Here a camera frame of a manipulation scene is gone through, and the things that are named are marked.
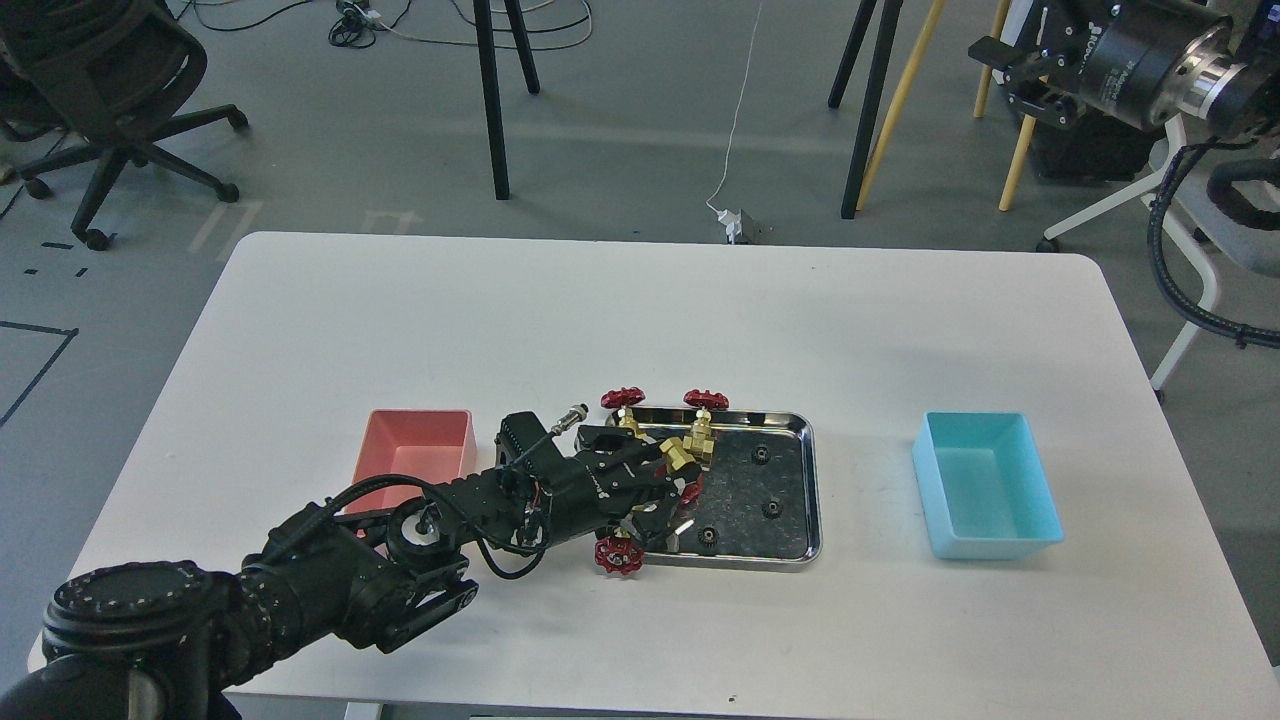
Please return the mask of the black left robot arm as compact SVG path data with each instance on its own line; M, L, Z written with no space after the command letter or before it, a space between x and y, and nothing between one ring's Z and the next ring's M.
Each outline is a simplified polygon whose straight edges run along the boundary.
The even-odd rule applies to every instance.
M443 483L385 473L308 503L236 574L128 562L76 577L45 610L44 667L3 696L5 719L236 719L227 688L326 635L389 653L477 593L463 547L538 562L604 534L607 568L632 571L696 498L701 464L676 438L585 425L577 452L532 413L506 416L499 462Z

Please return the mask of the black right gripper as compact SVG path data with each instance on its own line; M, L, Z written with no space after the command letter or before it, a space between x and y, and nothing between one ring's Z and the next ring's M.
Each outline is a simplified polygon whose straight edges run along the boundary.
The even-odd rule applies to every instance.
M1083 104L1138 129L1178 113L1233 132L1230 15L1193 1L1047 1L1039 46L991 36L968 55L998 72L1016 110L1074 127Z

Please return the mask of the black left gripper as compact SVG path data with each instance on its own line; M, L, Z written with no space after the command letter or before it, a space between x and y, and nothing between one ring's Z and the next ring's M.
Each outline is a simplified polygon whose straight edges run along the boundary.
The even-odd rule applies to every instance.
M576 454L564 456L545 436L530 411L500 421L502 480L515 492L517 512L495 529L497 539L522 550L558 544L625 518L621 528L644 550L678 548L678 537L694 524L701 478L675 497L652 501L650 473L666 471L655 441L623 427L580 425Z

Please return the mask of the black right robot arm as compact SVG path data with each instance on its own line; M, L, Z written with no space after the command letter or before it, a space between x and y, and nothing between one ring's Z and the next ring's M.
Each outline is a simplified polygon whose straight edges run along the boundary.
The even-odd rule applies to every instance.
M1178 115L1222 140L1277 126L1277 50L1233 49L1233 19L1194 1L1038 1L1036 32L984 36L969 56L995 70L1015 108L1071 127L1098 111L1151 132Z

